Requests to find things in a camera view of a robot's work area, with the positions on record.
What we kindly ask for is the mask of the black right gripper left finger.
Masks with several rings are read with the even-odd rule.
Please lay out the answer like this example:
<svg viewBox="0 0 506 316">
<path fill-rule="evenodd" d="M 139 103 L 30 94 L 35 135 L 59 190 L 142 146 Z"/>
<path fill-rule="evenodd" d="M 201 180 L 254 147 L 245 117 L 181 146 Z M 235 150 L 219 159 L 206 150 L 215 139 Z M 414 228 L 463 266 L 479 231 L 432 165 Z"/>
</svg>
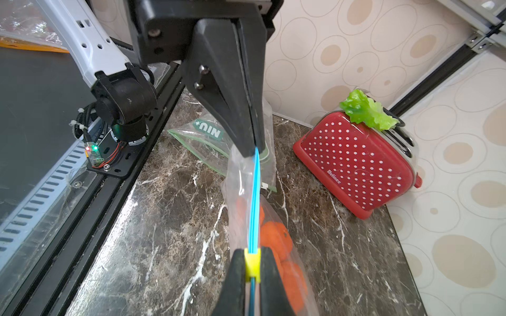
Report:
<svg viewBox="0 0 506 316">
<path fill-rule="evenodd" d="M 243 316 L 245 314 L 245 286 L 245 250 L 236 249 L 211 315 Z"/>
</svg>

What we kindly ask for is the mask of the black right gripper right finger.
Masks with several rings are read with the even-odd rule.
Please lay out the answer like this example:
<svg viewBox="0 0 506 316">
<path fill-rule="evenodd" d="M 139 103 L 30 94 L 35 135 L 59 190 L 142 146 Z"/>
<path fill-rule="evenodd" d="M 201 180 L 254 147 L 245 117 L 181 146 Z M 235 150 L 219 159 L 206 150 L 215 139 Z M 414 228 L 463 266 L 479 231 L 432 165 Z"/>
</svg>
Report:
<svg viewBox="0 0 506 316">
<path fill-rule="evenodd" d="M 260 279 L 261 316 L 296 316 L 284 289 L 274 253 L 267 247 L 261 247 Z"/>
</svg>

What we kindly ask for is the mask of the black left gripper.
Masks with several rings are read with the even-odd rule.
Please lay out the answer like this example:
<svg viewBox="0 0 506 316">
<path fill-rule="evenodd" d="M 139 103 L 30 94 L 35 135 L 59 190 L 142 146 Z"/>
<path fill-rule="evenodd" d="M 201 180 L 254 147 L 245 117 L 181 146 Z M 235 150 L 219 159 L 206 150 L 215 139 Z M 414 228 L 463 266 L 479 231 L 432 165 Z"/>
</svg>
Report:
<svg viewBox="0 0 506 316">
<path fill-rule="evenodd" d="M 283 4 L 125 1 L 140 62 L 183 60 L 184 84 L 219 121 L 243 157 L 266 147 L 262 105 L 266 40 L 274 33 L 273 20 Z M 251 12 L 259 15 L 246 17 Z M 230 20 L 237 21 L 237 34 Z"/>
</svg>

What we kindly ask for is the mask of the blue-seal zip-top bag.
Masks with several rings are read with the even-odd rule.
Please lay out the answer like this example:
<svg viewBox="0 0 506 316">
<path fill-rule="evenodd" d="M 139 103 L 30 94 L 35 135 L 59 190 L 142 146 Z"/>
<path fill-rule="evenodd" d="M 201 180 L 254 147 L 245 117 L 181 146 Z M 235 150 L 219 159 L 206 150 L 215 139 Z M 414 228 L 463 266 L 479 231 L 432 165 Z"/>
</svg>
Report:
<svg viewBox="0 0 506 316">
<path fill-rule="evenodd" d="M 314 293 L 295 242 L 260 191 L 259 155 L 243 157 L 233 147 L 222 192 L 229 218 L 230 262 L 236 249 L 245 250 L 244 315 L 261 315 L 261 247 L 273 251 L 289 303 L 296 315 L 318 315 Z"/>
</svg>

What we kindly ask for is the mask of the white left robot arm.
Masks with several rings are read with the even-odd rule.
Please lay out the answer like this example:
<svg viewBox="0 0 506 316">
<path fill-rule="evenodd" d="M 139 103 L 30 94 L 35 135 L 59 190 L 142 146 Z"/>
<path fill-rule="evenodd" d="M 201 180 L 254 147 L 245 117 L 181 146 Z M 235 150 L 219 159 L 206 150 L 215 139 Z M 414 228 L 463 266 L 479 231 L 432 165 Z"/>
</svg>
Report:
<svg viewBox="0 0 506 316">
<path fill-rule="evenodd" d="M 265 149 L 262 91 L 266 44 L 281 1 L 127 1 L 142 65 L 181 62 L 183 84 L 219 121 L 243 157 Z M 156 104 L 145 79 L 85 1 L 38 1 L 121 141 L 146 135 Z"/>
</svg>

